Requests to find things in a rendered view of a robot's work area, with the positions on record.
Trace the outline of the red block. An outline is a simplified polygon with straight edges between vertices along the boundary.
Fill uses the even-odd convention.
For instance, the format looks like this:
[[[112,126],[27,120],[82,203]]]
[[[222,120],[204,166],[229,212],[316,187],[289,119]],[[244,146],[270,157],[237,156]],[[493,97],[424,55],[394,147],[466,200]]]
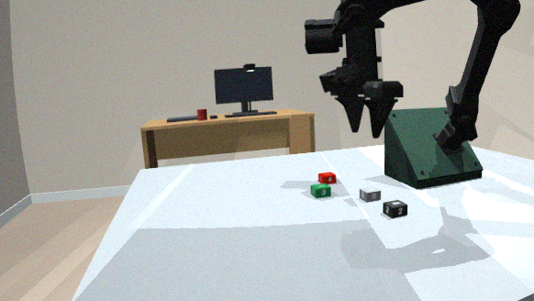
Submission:
[[[321,184],[334,184],[337,182],[337,175],[334,173],[318,173],[317,181]]]

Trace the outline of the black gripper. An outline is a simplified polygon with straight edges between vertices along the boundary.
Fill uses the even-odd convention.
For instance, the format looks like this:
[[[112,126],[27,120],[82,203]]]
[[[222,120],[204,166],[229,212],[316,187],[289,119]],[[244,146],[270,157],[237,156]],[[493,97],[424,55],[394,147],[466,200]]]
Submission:
[[[353,133],[357,133],[362,120],[364,104],[370,109],[372,133],[374,139],[379,139],[386,119],[391,113],[397,97],[403,97],[403,85],[398,81],[383,82],[378,79],[377,62],[382,62],[382,56],[377,56],[376,51],[362,50],[346,52],[347,58],[343,58],[347,64],[359,62],[363,74],[363,85],[354,84],[346,86],[337,93],[331,93],[344,105],[350,127]],[[352,65],[352,64],[351,64]],[[358,96],[365,95],[365,96]],[[366,99],[369,97],[371,99]]]

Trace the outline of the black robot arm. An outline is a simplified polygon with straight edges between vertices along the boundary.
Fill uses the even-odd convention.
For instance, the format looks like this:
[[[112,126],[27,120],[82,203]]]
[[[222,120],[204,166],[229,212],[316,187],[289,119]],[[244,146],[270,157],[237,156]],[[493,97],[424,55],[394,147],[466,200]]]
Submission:
[[[388,11],[426,0],[341,0],[331,19],[308,19],[305,23],[307,54],[335,53],[346,36],[346,52],[376,51],[375,29]],[[461,82],[449,86],[446,103],[450,121],[432,136],[445,155],[463,151],[462,143],[475,140],[479,94],[491,66],[498,42],[512,28],[520,12],[518,0],[470,0],[477,5],[478,25]],[[352,64],[352,65],[351,65]],[[341,67],[319,75],[325,92],[337,93],[354,84],[363,85],[360,63],[341,62]]]

